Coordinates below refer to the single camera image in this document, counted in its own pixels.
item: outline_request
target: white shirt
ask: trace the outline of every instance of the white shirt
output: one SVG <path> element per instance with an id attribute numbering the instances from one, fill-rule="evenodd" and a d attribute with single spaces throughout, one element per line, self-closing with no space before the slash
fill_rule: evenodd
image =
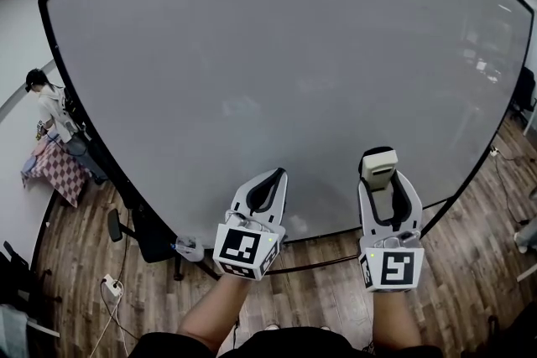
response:
<path id="1" fill-rule="evenodd" d="M 77 126 L 61 105 L 61 101 L 64 98 L 65 94 L 63 89 L 44 85 L 39 93 L 37 102 L 41 121 L 47 122 L 51 118 L 54 119 L 60 139 L 64 143 L 67 143 L 72 138 L 72 133 L 69 130 L 76 130 Z"/>

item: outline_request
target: power strip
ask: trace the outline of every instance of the power strip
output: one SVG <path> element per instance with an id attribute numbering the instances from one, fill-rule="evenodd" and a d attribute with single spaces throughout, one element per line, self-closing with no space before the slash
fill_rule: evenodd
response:
<path id="1" fill-rule="evenodd" d="M 112 276 L 107 274 L 103 278 L 103 280 L 104 280 L 105 285 L 107 285 L 108 289 L 110 289 L 110 292 L 113 294 L 113 296 L 119 297 L 119 294 L 121 294 L 121 289 L 119 285 L 114 286 L 114 284 L 116 284 L 116 281 L 112 278 Z"/>

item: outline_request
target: floor plank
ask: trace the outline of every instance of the floor plank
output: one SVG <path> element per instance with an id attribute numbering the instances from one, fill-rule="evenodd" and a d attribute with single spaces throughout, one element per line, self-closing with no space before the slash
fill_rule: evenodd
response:
<path id="1" fill-rule="evenodd" d="M 489 157 L 461 198 L 423 239 L 426 261 L 419 287 L 409 301 L 424 339 L 438 345 L 446 357 L 473 350 L 487 338 L 487 317 L 496 314 L 504 327 L 534 300 L 537 274 L 516 283 L 535 264 L 533 252 L 518 253 L 513 234 L 520 228 L 508 213 L 496 165 L 508 190 L 508 204 L 517 220 L 531 219 L 537 203 L 529 192 L 537 185 L 537 152 L 520 127 L 507 120 L 495 138 L 507 161 Z M 134 240 L 112 243 L 107 212 L 117 208 L 122 221 L 128 212 L 110 185 L 91 186 L 78 209 L 56 205 L 44 234 L 38 269 L 50 268 L 45 292 L 60 295 L 54 321 L 61 338 L 59 356 L 88 356 L 108 320 L 101 300 L 101 278 L 118 276 L 125 246 L 123 274 L 126 293 L 120 305 L 122 324 L 135 336 L 163 330 L 175 332 L 188 309 L 213 284 L 201 270 L 184 264 L 185 280 L 173 280 L 173 261 L 147 264 Z M 439 206 L 424 212 L 429 220 Z M 323 262 L 353 255 L 360 232 L 349 232 L 286 245 L 272 269 Z M 105 291 L 107 302 L 113 300 Z M 364 291 L 357 261 L 304 272 L 266 277 L 255 285 L 241 312 L 237 345 L 269 324 L 282 327 L 327 325 L 345 335 L 354 347 L 372 336 L 373 301 Z M 127 335 L 131 350 L 136 340 Z M 230 335 L 222 351 L 232 348 Z M 124 356 L 119 329 L 112 325 L 97 356 Z"/>

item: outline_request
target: gray cloth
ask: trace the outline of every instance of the gray cloth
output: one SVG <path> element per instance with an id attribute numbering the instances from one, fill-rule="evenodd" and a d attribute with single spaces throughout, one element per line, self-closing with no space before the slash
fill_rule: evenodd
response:
<path id="1" fill-rule="evenodd" d="M 95 175 L 97 179 L 108 179 L 107 174 L 99 167 L 95 160 L 91 157 L 89 151 L 86 150 L 86 143 L 77 135 L 65 144 L 67 151 L 76 161 L 82 164 L 85 168 Z"/>
<path id="2" fill-rule="evenodd" d="M 29 358 L 26 324 L 28 316 L 5 304 L 0 306 L 0 350 L 8 358 Z"/>
<path id="3" fill-rule="evenodd" d="M 515 242 L 518 246 L 537 248 L 537 218 L 519 231 Z"/>

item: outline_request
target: checkered tablecloth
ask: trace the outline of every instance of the checkered tablecloth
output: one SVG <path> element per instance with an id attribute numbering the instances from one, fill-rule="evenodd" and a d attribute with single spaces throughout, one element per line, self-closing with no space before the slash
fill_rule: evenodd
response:
<path id="1" fill-rule="evenodd" d="M 74 207 L 78 206 L 78 196 L 88 178 L 87 172 L 74 158 L 61 150 L 62 143 L 51 142 L 37 157 L 35 166 L 23 175 L 26 186 L 30 178 L 44 176 L 52 186 Z"/>

